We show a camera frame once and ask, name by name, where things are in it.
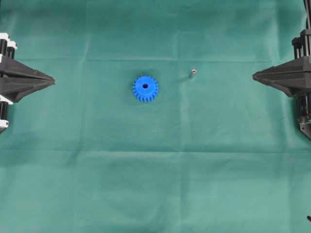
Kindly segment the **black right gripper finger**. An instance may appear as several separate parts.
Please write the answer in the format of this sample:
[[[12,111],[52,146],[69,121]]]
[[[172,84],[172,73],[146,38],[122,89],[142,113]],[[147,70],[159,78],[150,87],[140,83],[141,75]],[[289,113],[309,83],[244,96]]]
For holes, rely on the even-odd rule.
[[[297,78],[299,75],[311,72],[311,57],[303,56],[281,65],[270,67],[253,74],[256,81],[274,81]]]
[[[289,98],[296,98],[298,96],[305,95],[311,91],[310,87],[309,88],[297,87],[297,86],[293,86],[291,84],[276,83],[276,82],[272,82],[270,80],[259,79],[259,78],[253,78],[253,80],[257,81],[261,84],[264,84],[266,86],[270,86],[272,88],[275,88],[275,89],[283,92]]]

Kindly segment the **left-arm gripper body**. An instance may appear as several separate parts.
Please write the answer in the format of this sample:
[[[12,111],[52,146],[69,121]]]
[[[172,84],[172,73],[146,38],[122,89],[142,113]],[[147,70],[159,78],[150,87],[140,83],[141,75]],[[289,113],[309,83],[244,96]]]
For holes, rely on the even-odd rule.
[[[15,41],[10,40],[8,33],[0,33],[0,61],[4,56],[14,58],[17,44]],[[8,108],[13,102],[8,100],[3,95],[0,96],[0,133],[4,132],[8,126]]]

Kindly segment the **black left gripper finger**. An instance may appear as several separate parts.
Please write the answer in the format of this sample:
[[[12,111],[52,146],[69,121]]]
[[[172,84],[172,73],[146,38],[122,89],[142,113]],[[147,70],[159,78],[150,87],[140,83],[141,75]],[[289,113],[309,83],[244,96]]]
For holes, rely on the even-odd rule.
[[[54,81],[54,78],[42,73],[41,71],[32,69],[23,63],[20,63],[10,57],[1,56],[0,57],[0,72],[12,76],[12,77],[22,77],[22,78],[33,78],[47,81]]]
[[[55,80],[2,79],[0,81],[0,100],[8,104],[14,104],[23,97],[54,84]]]

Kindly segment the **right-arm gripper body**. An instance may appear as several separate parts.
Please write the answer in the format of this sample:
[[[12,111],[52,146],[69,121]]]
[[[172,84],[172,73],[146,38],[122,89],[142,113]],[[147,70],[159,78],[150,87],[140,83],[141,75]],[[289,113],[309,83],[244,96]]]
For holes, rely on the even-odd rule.
[[[294,58],[309,56],[311,54],[311,30],[304,29],[300,37],[292,40],[294,47]],[[295,107],[300,131],[308,138],[311,138],[311,91],[295,98]]]

